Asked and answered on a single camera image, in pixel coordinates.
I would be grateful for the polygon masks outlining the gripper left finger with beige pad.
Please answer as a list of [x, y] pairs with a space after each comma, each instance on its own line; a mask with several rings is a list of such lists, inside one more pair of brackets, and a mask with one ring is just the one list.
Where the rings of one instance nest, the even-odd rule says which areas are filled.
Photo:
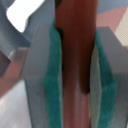
[[61, 38], [54, 22], [37, 28], [22, 75], [32, 128], [63, 128]]

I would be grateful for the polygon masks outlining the gripper right finger with beige pad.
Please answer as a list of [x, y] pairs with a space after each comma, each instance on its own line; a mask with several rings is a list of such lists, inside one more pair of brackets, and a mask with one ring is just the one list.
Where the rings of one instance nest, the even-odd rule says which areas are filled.
[[90, 120], [91, 128], [128, 128], [128, 52], [109, 27], [96, 29]]

